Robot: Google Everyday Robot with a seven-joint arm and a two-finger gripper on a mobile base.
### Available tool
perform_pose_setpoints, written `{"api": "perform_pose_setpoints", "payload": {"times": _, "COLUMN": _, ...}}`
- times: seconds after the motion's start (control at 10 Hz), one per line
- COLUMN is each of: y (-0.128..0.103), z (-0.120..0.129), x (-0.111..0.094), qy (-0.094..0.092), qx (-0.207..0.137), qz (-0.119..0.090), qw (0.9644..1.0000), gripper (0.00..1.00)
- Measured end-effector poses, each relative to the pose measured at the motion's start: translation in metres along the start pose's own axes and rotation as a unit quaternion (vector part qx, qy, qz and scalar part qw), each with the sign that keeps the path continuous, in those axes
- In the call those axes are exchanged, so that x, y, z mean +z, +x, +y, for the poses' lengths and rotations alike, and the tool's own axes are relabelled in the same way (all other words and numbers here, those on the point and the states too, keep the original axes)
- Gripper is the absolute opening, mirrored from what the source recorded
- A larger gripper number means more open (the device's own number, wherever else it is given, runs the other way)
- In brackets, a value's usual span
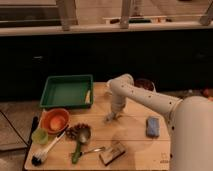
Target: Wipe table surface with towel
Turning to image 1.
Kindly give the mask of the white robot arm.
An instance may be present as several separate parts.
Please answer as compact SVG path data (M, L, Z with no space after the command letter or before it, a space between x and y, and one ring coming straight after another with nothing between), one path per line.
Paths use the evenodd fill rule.
M162 115L171 138L170 171L213 171L213 102L202 96L185 99L139 88L130 74L107 82L114 120L129 98Z

